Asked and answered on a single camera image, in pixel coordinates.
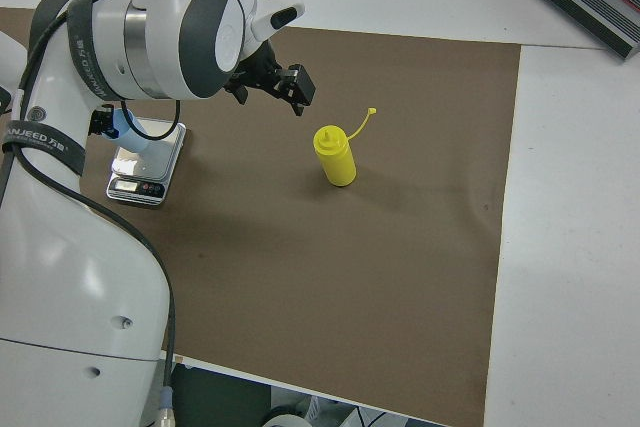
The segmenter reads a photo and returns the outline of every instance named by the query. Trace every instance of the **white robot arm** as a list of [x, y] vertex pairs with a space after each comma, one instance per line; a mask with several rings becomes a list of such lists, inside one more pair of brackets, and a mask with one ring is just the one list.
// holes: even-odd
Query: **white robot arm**
[[0, 94], [14, 99], [0, 171], [3, 425], [137, 427], [167, 318], [173, 352], [157, 253], [79, 194], [96, 108], [221, 88], [244, 102], [256, 87], [300, 115], [315, 87], [301, 65], [277, 64], [268, 39], [302, 13], [301, 0], [44, 0], [26, 69], [0, 37]]

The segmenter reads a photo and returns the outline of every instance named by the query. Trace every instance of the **round logo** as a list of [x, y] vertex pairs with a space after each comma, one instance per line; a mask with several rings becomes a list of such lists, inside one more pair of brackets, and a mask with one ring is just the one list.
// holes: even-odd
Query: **round logo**
[[46, 117], [47, 111], [38, 105], [31, 107], [27, 112], [27, 119], [33, 122], [42, 122]]

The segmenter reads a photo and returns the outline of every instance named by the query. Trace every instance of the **kitchen scale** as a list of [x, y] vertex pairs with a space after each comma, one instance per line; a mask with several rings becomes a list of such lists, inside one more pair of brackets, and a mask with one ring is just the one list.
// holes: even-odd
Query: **kitchen scale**
[[[147, 134], [164, 134], [172, 122], [138, 119]], [[182, 123], [163, 140], [149, 141], [139, 153], [118, 147], [111, 164], [107, 197], [123, 202], [160, 205], [169, 190], [173, 169], [178, 161], [187, 129]]]

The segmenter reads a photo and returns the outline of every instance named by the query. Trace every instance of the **cable connector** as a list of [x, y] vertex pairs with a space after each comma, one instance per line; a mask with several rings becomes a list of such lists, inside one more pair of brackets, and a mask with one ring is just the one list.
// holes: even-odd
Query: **cable connector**
[[154, 427], [175, 427], [176, 418], [173, 415], [173, 389], [168, 385], [160, 392], [160, 409], [156, 416]]

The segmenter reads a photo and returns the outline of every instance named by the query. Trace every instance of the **yellow bottle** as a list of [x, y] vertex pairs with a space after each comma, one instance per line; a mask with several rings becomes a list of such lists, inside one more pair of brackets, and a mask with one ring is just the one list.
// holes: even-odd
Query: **yellow bottle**
[[362, 125], [347, 137], [344, 130], [335, 125], [325, 125], [313, 136], [313, 147], [322, 164], [324, 173], [333, 185], [344, 187], [356, 178], [356, 164], [353, 161], [349, 140], [358, 135], [376, 109], [367, 111]]

